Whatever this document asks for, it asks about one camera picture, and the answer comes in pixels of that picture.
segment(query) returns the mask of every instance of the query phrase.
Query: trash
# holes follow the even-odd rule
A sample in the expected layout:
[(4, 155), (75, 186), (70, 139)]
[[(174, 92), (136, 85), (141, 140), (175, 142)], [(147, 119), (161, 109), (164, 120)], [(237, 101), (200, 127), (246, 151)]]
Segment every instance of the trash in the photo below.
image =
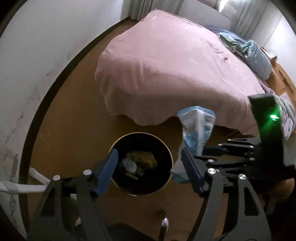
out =
[(126, 157), (119, 163), (118, 167), (125, 168), (127, 176), (138, 180), (134, 175), (142, 177), (146, 170), (157, 167), (157, 161), (151, 152), (131, 151), (126, 154)]
[(151, 152), (131, 151), (127, 153), (126, 157), (136, 162), (137, 166), (143, 169), (154, 169), (157, 167), (157, 161)]
[(129, 172), (126, 172), (126, 175), (128, 177), (131, 177), (131, 178), (135, 179), (135, 180), (139, 180), (137, 177), (135, 177), (134, 175), (130, 174)]
[(124, 167), (126, 171), (131, 174), (134, 174), (137, 170), (137, 164), (134, 161), (132, 161), (129, 157), (124, 158), (119, 164), (119, 167)]
[(180, 110), (177, 115), (183, 125), (183, 140), (194, 156), (201, 156), (214, 127), (215, 113), (193, 106)]

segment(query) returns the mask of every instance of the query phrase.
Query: pink bed sheet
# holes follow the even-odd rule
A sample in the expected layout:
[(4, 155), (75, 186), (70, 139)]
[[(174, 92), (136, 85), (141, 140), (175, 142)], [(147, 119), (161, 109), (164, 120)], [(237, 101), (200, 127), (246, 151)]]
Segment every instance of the pink bed sheet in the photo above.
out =
[(109, 43), (95, 78), (110, 115), (139, 125), (198, 105), (215, 112), (216, 125), (258, 134), (247, 97), (264, 93), (256, 76), (214, 33), (185, 18), (151, 11)]

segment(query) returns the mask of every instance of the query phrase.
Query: bed frame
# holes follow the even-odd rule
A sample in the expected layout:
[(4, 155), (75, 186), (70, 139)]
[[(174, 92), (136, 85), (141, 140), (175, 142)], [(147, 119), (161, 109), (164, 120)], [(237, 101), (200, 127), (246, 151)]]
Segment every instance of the bed frame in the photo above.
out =
[(296, 109), (296, 87), (281, 65), (277, 62), (272, 62), (272, 73), (266, 82), (278, 96), (287, 93)]

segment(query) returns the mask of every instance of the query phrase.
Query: crumpled cloth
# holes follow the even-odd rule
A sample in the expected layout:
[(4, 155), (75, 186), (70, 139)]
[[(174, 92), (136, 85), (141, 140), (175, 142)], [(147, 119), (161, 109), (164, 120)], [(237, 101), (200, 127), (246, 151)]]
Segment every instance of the crumpled cloth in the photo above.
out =
[(124, 167), (127, 172), (134, 174), (137, 170), (137, 164), (130, 158), (124, 158), (118, 165), (119, 167)]
[(265, 81), (269, 78), (272, 65), (254, 40), (248, 40), (242, 44), (227, 33), (217, 35), (224, 46), (243, 60), (261, 80)]

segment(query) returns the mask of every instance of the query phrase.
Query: floor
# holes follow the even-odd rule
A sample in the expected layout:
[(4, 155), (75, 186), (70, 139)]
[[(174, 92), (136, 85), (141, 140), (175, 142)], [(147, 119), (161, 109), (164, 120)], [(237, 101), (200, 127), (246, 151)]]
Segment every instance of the floor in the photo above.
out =
[[(135, 23), (126, 21), (92, 49), (54, 98), (39, 130), (30, 164), (44, 176), (81, 175), (83, 170), (91, 169), (103, 159), (119, 137), (137, 131), (160, 138), (176, 160), (182, 139), (182, 127), (177, 118), (157, 126), (138, 126), (125, 116), (110, 116), (94, 79), (98, 57), (107, 44)], [(227, 133), (228, 130), (215, 127), (208, 144), (226, 141)], [(28, 195), (30, 218), (40, 197), (41, 194)], [(98, 204), (108, 224), (127, 223), (154, 239), (160, 228), (157, 212), (165, 210), (170, 214), (166, 240), (183, 241), (195, 223), (202, 201), (190, 185), (171, 180), (162, 190), (145, 197), (127, 195), (112, 183), (108, 192), (98, 199)], [(221, 234), (224, 225), (226, 202), (227, 196), (224, 196), (215, 236)]]

